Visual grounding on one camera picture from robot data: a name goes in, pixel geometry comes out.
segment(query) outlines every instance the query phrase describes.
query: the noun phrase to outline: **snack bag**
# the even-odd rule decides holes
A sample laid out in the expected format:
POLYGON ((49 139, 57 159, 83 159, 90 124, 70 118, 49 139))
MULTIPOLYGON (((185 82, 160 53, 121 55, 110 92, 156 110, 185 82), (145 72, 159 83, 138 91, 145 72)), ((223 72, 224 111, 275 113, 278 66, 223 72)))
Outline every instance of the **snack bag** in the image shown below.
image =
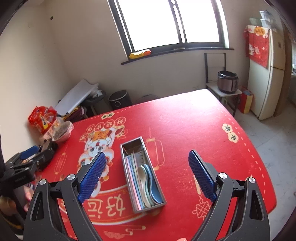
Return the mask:
POLYGON ((41 134, 44 134, 54 123, 57 117, 56 110, 51 106, 35 107, 28 120, 31 126, 38 129, 41 134))
POLYGON ((147 56, 147 55, 150 55, 150 54, 151 54, 150 49, 145 49, 145 50, 141 50, 141 51, 138 51, 138 52, 135 52, 135 53, 131 53, 129 58, 130 59, 141 58, 141 57, 144 57, 144 56, 147 56))

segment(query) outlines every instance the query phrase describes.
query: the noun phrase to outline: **rice cooker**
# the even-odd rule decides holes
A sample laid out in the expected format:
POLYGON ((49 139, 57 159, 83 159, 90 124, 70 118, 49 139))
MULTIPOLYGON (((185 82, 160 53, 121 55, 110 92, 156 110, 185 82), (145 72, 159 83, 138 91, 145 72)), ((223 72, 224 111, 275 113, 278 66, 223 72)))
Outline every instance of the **rice cooker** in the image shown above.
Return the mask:
POLYGON ((218 72, 218 88, 224 93, 233 94, 237 91, 239 78, 230 71, 218 72))

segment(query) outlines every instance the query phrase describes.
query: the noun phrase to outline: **gray tile floor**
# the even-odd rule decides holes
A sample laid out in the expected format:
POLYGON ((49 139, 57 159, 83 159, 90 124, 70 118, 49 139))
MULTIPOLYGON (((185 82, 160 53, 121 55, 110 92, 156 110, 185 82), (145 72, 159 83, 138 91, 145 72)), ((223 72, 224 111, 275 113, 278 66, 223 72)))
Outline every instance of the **gray tile floor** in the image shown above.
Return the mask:
POLYGON ((277 205, 268 215, 272 240, 296 206, 296 108, 288 103, 281 115, 263 121, 238 110, 235 119, 256 147, 274 186, 277 205))

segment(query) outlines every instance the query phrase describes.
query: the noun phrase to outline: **blue spoon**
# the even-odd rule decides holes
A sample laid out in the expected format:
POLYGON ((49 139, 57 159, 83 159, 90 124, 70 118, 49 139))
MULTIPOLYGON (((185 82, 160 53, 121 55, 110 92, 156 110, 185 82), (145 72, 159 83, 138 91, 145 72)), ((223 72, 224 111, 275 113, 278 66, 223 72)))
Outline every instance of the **blue spoon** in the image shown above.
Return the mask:
POLYGON ((152 197, 152 199, 156 202, 156 203, 163 203, 163 199, 161 198, 161 195, 159 193, 159 190, 156 186, 156 182, 154 180, 154 176, 152 174, 152 171, 150 169, 150 167, 147 164, 144 164, 144 168, 146 169, 148 176, 149 176, 149 180, 148 180, 148 188, 149 188, 149 193, 150 196, 152 197))
POLYGON ((147 193, 147 197, 148 197, 148 201, 149 203, 151 204, 151 206, 154 206, 155 204, 157 204, 155 201, 153 201, 152 197, 150 196, 150 193, 148 191, 148 180, 149 180, 149 176, 148 176, 148 173, 145 169, 144 166, 142 166, 143 168, 143 171, 145 172, 145 175, 146 175, 146 182, 145 182, 145 192, 147 193))

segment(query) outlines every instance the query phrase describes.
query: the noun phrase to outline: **window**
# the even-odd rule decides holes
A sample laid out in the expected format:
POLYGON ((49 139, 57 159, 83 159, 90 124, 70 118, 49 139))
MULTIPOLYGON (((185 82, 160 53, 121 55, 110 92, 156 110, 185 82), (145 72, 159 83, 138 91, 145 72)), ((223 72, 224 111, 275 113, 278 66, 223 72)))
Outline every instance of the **window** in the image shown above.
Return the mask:
POLYGON ((224 48, 216 0, 109 0, 127 56, 224 48))

